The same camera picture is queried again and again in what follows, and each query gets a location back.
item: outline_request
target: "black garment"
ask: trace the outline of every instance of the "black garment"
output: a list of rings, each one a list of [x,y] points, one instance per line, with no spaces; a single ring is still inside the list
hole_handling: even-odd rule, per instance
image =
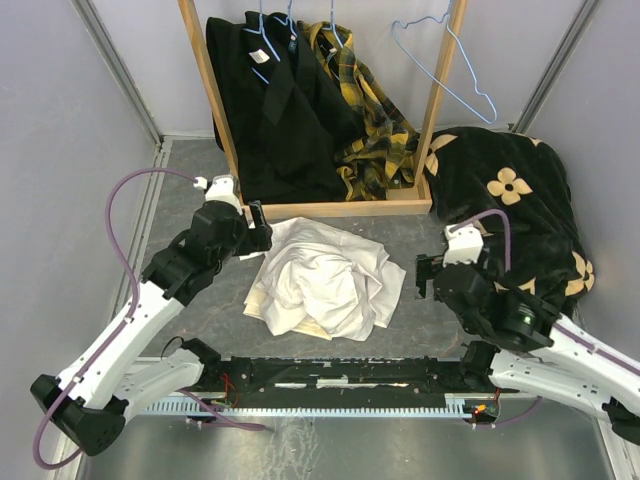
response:
[[[300,56],[296,68],[300,80],[294,78],[288,39],[285,47],[269,34],[280,56],[278,62],[261,35],[243,30],[245,26],[257,30],[258,18],[257,13],[247,12],[246,25],[216,18],[207,22],[207,47],[238,154],[242,194],[246,201],[263,203],[344,200],[346,186],[333,163],[334,138],[316,114],[318,109],[329,109],[329,101],[320,81],[314,84],[312,80],[326,74],[309,77],[311,67]],[[270,30],[277,31],[274,23],[288,29],[272,18],[264,20]],[[300,40],[297,51],[302,51]],[[259,50],[266,55],[250,55]],[[297,81],[307,86],[305,91]],[[316,100],[313,106],[309,98]]]
[[[247,18],[251,15],[255,15],[255,12],[248,12]],[[322,126],[333,138],[335,150],[340,151],[354,140],[364,137],[366,133],[362,115],[353,111],[340,89],[324,72],[307,39],[304,35],[299,35],[294,41],[289,26],[282,25],[276,17],[282,21],[286,19],[283,13],[265,17],[268,38],[287,49],[296,85],[307,98]]]
[[[506,212],[512,230],[507,278],[571,313],[594,284],[571,209],[567,175],[556,152],[538,139],[482,128],[437,132],[427,157],[427,179],[438,217],[457,223],[484,210]],[[499,217],[480,221],[491,235],[487,272],[504,271]]]

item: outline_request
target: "wooden box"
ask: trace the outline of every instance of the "wooden box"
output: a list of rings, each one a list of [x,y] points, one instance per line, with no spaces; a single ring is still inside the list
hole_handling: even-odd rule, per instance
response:
[[[452,6],[449,25],[456,35],[459,34],[460,28],[462,27],[467,1],[468,0],[454,0]],[[207,52],[207,46],[194,0],[178,0],[178,4],[180,5],[184,24],[189,35],[198,69],[200,70],[207,98],[211,105],[216,125],[218,126],[220,140],[224,147],[227,161],[229,162],[229,170],[237,176],[238,157],[222,106],[222,99],[209,53]],[[455,39],[445,30],[435,71],[435,77],[443,84],[446,84],[449,77],[455,49]],[[416,185],[413,188],[389,190],[387,200],[263,205],[267,219],[283,219],[298,216],[313,218],[427,213],[431,208],[432,201],[429,186],[424,176],[424,167],[444,93],[445,91],[440,85],[435,82],[432,83],[420,133],[420,142],[418,150],[414,155],[413,172]]]

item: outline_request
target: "white cloth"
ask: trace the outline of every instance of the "white cloth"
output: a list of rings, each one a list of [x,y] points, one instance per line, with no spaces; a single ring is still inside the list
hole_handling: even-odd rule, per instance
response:
[[[245,313],[274,335],[315,323],[318,336],[363,341],[374,325],[389,325],[406,272],[383,245],[306,218],[272,227]]]

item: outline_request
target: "black cable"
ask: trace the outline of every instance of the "black cable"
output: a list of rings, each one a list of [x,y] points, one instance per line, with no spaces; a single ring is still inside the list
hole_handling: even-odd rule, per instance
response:
[[[169,345],[171,345],[171,343],[172,343],[175,339],[177,339],[177,338],[179,338],[179,339],[180,339],[180,346],[182,346],[182,344],[184,343],[184,338],[182,338],[180,335],[176,335],[175,337],[172,337],[172,338],[167,342],[167,344],[164,346],[164,348],[162,349],[162,353],[160,354],[160,360],[162,360],[162,357],[164,356],[164,352],[166,352],[166,351],[167,351],[167,347],[168,347]]]

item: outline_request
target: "gray mat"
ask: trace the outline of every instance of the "gray mat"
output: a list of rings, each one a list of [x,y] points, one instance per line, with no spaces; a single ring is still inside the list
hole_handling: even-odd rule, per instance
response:
[[[213,140],[174,141],[169,167],[212,177],[228,173],[224,155]],[[181,178],[166,176],[145,252],[145,264],[181,230],[188,228],[202,193]],[[197,336],[223,356],[279,357],[458,357],[464,332],[455,316],[441,303],[418,298],[415,257],[442,252],[442,225],[433,215],[320,219],[385,245],[407,271],[400,302],[386,329],[375,327],[365,342],[331,341],[299,333],[271,335],[260,320],[242,314],[244,299],[262,263],[261,258],[232,259],[214,283],[147,346],[144,355],[157,356],[174,335]]]
[[[502,400],[512,418],[531,400]],[[495,430],[426,418],[248,418],[265,432],[187,427],[179,417],[134,418],[85,480],[613,480],[593,419],[543,402]]]

